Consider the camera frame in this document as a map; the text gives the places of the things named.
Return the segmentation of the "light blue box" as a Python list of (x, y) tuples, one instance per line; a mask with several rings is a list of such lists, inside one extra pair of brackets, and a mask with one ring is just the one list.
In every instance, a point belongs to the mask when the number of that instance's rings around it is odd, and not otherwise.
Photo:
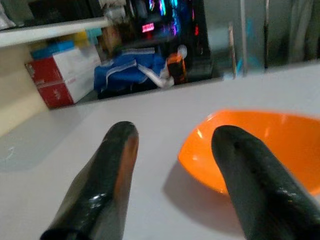
[(73, 49), (75, 44), (72, 40), (61, 41), (52, 43), (46, 47), (33, 50), (30, 52), (34, 60), (48, 58), (56, 53), (64, 52), (70, 49)]

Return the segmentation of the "blue bag with white stripes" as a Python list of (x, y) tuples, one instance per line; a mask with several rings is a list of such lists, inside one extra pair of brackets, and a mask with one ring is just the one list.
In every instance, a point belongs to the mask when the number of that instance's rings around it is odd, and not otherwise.
[(153, 47), (123, 50), (94, 69), (93, 89), (99, 94), (136, 88), (163, 89), (173, 85), (166, 60)]

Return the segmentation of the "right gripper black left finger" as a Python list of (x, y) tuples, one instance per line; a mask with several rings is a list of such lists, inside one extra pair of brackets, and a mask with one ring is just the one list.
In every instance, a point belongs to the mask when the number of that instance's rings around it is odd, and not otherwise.
[(40, 240), (122, 240), (139, 133), (115, 123), (76, 175)]

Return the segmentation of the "black computer tower with lights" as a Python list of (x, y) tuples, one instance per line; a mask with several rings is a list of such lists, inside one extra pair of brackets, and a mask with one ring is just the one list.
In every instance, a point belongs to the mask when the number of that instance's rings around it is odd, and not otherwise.
[(135, 39), (123, 49), (154, 48), (164, 58), (180, 52), (190, 82), (213, 77), (204, 0), (126, 0), (126, 7)]

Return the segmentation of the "white shelf board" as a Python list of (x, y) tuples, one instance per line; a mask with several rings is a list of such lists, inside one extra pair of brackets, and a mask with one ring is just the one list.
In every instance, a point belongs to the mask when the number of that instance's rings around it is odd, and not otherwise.
[(107, 17), (16, 28), (0, 31), (0, 48), (70, 35), (84, 30), (104, 28), (112, 24)]

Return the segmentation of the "red and white cardboard box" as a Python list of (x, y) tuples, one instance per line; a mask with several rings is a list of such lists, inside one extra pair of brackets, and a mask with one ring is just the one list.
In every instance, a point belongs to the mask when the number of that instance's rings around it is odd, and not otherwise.
[(30, 61), (25, 67), (46, 106), (55, 109), (73, 105), (90, 93), (100, 64), (96, 47), (89, 45)]

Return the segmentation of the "orange and black box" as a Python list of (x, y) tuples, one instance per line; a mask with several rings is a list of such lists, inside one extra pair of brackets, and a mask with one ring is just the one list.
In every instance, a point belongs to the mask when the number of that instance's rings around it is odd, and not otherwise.
[(168, 72), (174, 79), (175, 85), (185, 84), (187, 82), (187, 71), (183, 57), (178, 53), (172, 53), (166, 60)]

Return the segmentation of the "thin metal pole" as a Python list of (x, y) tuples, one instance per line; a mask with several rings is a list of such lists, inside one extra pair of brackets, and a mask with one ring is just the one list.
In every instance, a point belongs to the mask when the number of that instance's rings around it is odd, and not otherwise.
[(230, 22), (228, 24), (228, 45), (231, 57), (231, 65), (232, 65), (232, 74), (233, 79), (237, 77), (237, 63), (236, 63), (236, 52), (235, 52), (235, 45), (234, 45), (234, 33), (233, 33), (233, 24)]
[(263, 25), (263, 34), (264, 34), (264, 69), (267, 70), (269, 67), (269, 3), (270, 0), (264, 0), (264, 25)]
[(245, 77), (248, 73), (245, 0), (239, 0), (239, 4), (240, 4), (240, 20), (241, 20), (243, 76)]

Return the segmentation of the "orange plastic bowl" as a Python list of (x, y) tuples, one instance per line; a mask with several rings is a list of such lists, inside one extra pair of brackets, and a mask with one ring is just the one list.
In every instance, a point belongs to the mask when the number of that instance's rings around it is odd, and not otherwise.
[(184, 141), (178, 161), (195, 180), (222, 195), (227, 187), (214, 160), (217, 127), (240, 127), (264, 142), (313, 196), (320, 195), (320, 118), (262, 110), (222, 109), (199, 123)]

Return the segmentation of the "yellow box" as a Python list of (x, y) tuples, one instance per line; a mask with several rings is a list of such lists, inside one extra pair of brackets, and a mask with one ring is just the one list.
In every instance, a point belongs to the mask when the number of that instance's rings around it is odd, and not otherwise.
[(86, 31), (74, 33), (72, 35), (72, 40), (74, 42), (74, 45), (80, 48), (90, 45), (90, 41), (88, 39), (88, 35)]

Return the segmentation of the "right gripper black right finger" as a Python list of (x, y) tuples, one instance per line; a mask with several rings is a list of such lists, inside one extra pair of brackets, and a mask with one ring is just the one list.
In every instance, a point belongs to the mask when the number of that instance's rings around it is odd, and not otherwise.
[(320, 203), (260, 139), (222, 125), (211, 150), (246, 240), (320, 240)]

